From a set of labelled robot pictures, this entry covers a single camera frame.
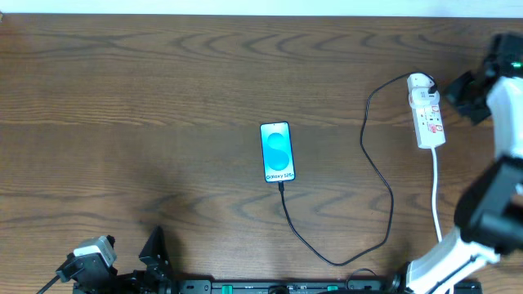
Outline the blue Samsung Galaxy smartphone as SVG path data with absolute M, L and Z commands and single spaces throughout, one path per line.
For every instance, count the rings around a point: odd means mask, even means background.
M 269 122 L 260 126 L 264 179 L 266 183 L 295 180 L 290 125 Z

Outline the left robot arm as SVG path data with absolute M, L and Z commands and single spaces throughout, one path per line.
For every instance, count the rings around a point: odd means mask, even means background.
M 74 290 L 81 293 L 179 292 L 161 227 L 154 228 L 139 254 L 144 270 L 119 274 L 114 267 L 114 243 L 111 235 L 83 241 L 56 270 L 57 277 L 63 283 L 74 280 Z

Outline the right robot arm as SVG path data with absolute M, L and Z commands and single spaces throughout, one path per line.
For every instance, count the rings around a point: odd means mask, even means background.
M 454 227 L 427 254 L 394 275 L 390 293 L 445 293 L 502 256 L 522 248 L 522 36 L 500 33 L 476 72 L 445 90 L 446 100 L 475 125 L 494 124 L 494 162 L 467 188 Z

